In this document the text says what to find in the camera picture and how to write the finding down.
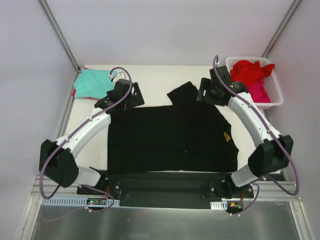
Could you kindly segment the black t-shirt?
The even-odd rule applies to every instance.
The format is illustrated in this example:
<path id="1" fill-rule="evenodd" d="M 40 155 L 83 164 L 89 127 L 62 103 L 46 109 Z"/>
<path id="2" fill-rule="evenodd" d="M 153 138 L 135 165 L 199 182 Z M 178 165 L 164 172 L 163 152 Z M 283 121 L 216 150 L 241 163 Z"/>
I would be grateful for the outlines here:
<path id="1" fill-rule="evenodd" d="M 238 148 L 231 125 L 216 106 L 197 101 L 190 82 L 168 93 L 171 105 L 137 107 L 111 120 L 107 171 L 234 172 Z"/>

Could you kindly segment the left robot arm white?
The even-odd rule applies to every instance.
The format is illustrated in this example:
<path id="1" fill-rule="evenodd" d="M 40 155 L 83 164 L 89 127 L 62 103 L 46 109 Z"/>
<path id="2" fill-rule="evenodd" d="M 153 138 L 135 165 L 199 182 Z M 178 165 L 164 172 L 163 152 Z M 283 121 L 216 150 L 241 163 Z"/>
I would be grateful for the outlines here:
<path id="1" fill-rule="evenodd" d="M 108 127 L 112 119 L 127 110 L 144 105 L 139 84 L 126 79 L 116 81 L 114 89 L 98 100 L 71 133 L 56 139 L 45 140 L 40 147 L 39 171 L 63 188 L 88 185 L 90 191 L 99 195 L 105 191 L 106 183 L 101 174 L 76 162 L 81 150 L 100 131 Z"/>

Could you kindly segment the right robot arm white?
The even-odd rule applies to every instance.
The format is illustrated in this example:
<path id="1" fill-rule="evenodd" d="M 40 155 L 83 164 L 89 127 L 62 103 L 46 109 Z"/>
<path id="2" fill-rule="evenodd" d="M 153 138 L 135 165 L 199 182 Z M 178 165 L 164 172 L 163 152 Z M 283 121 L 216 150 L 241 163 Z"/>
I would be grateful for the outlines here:
<path id="1" fill-rule="evenodd" d="M 233 172 L 225 184 L 226 194 L 234 198 L 242 193 L 243 186 L 286 168 L 294 142 L 290 135 L 282 135 L 267 121 L 247 87 L 240 81 L 231 80 L 226 66 L 214 66 L 209 73 L 210 78 L 203 77 L 200 81 L 197 101 L 229 107 L 240 119 L 255 146 L 247 164 Z"/>

